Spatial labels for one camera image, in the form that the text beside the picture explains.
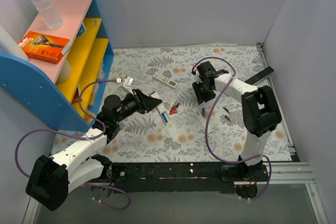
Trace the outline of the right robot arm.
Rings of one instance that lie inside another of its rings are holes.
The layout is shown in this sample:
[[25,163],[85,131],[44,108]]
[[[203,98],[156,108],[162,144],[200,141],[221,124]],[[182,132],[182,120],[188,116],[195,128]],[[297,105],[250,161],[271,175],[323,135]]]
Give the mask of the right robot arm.
[[263,171],[264,149],[271,133],[281,123],[282,116],[270,86],[257,87],[235,78],[234,74],[216,70],[209,58],[200,60],[191,73],[197,76],[192,84],[197,103],[217,103],[225,94],[241,104],[247,137],[237,161],[221,160],[220,171],[224,181],[251,180]]

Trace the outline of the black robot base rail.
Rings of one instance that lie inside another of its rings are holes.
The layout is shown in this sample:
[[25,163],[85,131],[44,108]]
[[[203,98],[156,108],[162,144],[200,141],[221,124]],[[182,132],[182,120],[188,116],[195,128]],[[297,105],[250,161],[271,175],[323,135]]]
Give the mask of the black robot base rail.
[[220,162],[112,163],[106,179],[91,183],[126,193],[217,192],[255,197],[257,186],[266,183],[270,174],[266,162],[252,168]]

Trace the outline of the white remote battery cover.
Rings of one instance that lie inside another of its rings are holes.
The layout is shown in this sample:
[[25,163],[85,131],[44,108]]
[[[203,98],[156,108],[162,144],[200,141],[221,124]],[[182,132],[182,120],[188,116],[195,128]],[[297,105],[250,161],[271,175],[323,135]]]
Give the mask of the white remote battery cover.
[[200,122],[200,124],[202,125],[202,127],[205,129],[206,120],[202,116],[201,112],[198,110],[198,108],[192,108],[192,111],[193,111],[194,115],[196,116],[196,118],[198,119],[198,121]]

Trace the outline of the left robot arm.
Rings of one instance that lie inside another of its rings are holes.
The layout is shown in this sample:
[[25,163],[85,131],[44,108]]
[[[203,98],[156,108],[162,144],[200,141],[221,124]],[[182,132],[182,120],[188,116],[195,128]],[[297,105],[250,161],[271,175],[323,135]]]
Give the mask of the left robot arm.
[[91,180],[109,182],[113,177],[112,163],[95,152],[116,137],[122,120],[135,112],[151,112],[160,104],[160,98],[145,95],[139,89],[132,90],[124,99],[114,94],[107,96],[95,123],[83,139],[55,155],[42,155],[37,159],[26,193],[53,211],[82,184]]

